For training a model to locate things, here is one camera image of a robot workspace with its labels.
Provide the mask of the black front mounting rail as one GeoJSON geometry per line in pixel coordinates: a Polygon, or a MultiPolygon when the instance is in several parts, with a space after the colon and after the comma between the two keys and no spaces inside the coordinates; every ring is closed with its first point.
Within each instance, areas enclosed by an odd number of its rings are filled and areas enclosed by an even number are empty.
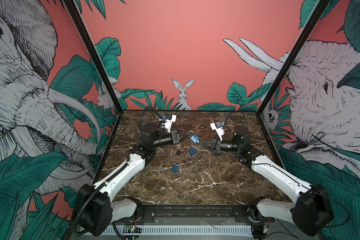
{"type": "Polygon", "coordinates": [[[259,225],[275,222],[274,218],[250,219],[249,205],[142,205],[138,223],[154,223],[159,218],[233,218],[236,223],[259,225]]]}

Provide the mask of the white perforated strip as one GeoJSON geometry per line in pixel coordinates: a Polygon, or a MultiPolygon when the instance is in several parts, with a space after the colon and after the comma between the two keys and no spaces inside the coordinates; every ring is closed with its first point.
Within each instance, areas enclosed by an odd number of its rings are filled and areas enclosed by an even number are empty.
{"type": "MultiPolygon", "coordinates": [[[[141,236],[169,236],[169,235],[193,235],[193,236],[237,236],[237,237],[252,237],[252,230],[250,226],[171,226],[171,225],[138,225],[143,226],[141,236]]],[[[117,230],[123,234],[124,226],[117,225],[117,230]]]]}

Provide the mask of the black right corner post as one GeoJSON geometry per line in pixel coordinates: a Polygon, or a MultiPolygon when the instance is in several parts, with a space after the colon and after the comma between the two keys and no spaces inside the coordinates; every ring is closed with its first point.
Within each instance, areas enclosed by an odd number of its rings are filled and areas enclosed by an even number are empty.
{"type": "Polygon", "coordinates": [[[284,62],[281,70],[279,71],[276,79],[274,80],[273,84],[271,85],[265,99],[261,103],[261,106],[258,108],[256,114],[260,115],[264,112],[267,107],[267,104],[271,101],[272,96],[276,92],[278,86],[281,84],[283,79],[285,78],[288,70],[292,66],[294,60],[299,55],[301,49],[303,48],[304,44],[306,43],[308,37],[311,35],[312,31],[314,30],[315,26],[319,22],[321,16],[323,15],[325,9],[329,5],[330,0],[320,0],[318,1],[314,9],[312,10],[308,20],[306,21],[297,41],[295,42],[293,48],[290,51],[286,61],[284,62]]]}

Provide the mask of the black corner post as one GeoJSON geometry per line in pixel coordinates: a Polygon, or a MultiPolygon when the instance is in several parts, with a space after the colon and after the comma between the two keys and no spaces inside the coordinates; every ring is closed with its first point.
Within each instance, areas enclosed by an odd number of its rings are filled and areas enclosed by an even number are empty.
{"type": "Polygon", "coordinates": [[[290,51],[286,61],[284,62],[281,70],[279,71],[276,79],[274,80],[273,84],[271,85],[265,99],[261,103],[261,106],[258,108],[256,114],[260,115],[264,112],[267,107],[267,104],[271,101],[272,96],[276,92],[278,86],[281,84],[283,79],[285,78],[288,70],[292,66],[294,60],[299,55],[301,49],[303,48],[304,44],[306,43],[308,37],[311,35],[312,31],[314,30],[315,26],[319,22],[321,16],[323,15],[325,9],[329,5],[330,0],[320,0],[318,1],[314,9],[312,10],[308,20],[306,21],[297,41],[295,42],[293,48],[290,51]]]}
{"type": "Polygon", "coordinates": [[[81,14],[78,10],[78,6],[77,6],[76,2],[70,1],[70,0],[64,0],[63,2],[75,24],[76,29],[78,30],[78,32],[80,34],[80,37],[81,37],[87,51],[89,52],[89,55],[95,65],[96,70],[98,71],[103,83],[105,84],[106,89],[108,90],[108,93],[110,94],[113,104],[116,107],[117,114],[118,115],[122,114],[124,112],[124,110],[122,109],[122,106],[114,92],[114,88],[111,85],[111,82],[108,78],[105,67],[104,67],[104,65],[100,59],[100,56],[98,54],[98,51],[91,39],[88,29],[85,26],[85,23],[83,21],[83,18],[81,17],[81,14]]]}

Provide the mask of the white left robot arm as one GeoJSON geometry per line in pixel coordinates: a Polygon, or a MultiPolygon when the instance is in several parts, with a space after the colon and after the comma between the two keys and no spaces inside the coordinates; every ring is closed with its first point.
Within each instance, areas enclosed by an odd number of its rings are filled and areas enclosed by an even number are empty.
{"type": "Polygon", "coordinates": [[[128,219],[136,222],[142,218],[142,203],[139,200],[128,197],[114,201],[114,198],[133,176],[153,160],[158,147],[181,142],[179,131],[172,130],[172,124],[169,119],[161,119],[159,124],[145,124],[141,139],[119,167],[94,185],[85,184],[79,189],[69,226],[72,238],[85,233],[99,236],[115,221],[128,219]]]}

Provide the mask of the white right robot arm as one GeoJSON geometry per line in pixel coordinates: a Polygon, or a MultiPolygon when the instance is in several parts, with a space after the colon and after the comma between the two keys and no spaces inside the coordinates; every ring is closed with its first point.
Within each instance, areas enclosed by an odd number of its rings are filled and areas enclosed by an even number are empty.
{"type": "Polygon", "coordinates": [[[280,202],[259,197],[250,203],[244,217],[255,223],[252,228],[254,238],[266,238],[265,229],[261,229],[259,224],[271,218],[292,223],[308,236],[316,235],[334,219],[326,188],[311,185],[271,161],[251,145],[251,134],[247,127],[235,127],[232,139],[227,141],[223,139],[223,126],[212,123],[211,128],[217,132],[218,138],[200,141],[199,137],[193,135],[191,141],[216,155],[235,153],[242,165],[268,179],[290,199],[290,202],[280,202]]]}

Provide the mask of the black left corner post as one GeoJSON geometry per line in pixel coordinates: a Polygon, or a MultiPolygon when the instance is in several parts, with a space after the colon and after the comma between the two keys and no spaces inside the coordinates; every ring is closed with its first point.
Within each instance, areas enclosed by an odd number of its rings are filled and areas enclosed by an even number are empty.
{"type": "Polygon", "coordinates": [[[96,70],[98,71],[103,83],[105,84],[106,89],[108,90],[108,93],[110,94],[113,104],[116,107],[117,114],[118,115],[122,114],[124,112],[124,110],[122,109],[122,106],[114,92],[114,88],[111,85],[111,82],[108,78],[105,67],[104,67],[104,65],[100,59],[100,56],[98,54],[98,51],[91,39],[88,29],[85,26],[85,23],[83,21],[83,18],[81,17],[81,14],[78,10],[78,6],[77,6],[76,2],[70,1],[70,0],[64,0],[63,2],[75,24],[76,29],[78,30],[78,32],[80,34],[80,37],[81,37],[87,51],[89,52],[89,55],[95,65],[96,70]]]}

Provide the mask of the large blue padlock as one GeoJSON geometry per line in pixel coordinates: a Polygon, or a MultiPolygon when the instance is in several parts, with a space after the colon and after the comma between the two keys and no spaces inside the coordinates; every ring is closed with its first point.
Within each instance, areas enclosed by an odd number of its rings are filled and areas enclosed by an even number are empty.
{"type": "Polygon", "coordinates": [[[196,152],[197,152],[197,149],[195,149],[195,148],[189,149],[189,153],[191,156],[193,156],[196,152]]]}

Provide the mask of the small circuit board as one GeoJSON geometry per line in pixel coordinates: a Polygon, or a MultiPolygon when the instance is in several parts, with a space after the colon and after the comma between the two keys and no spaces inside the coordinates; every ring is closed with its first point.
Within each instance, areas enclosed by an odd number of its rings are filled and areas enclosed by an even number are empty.
{"type": "Polygon", "coordinates": [[[143,231],[143,226],[125,225],[123,229],[124,235],[140,235],[143,231]]]}

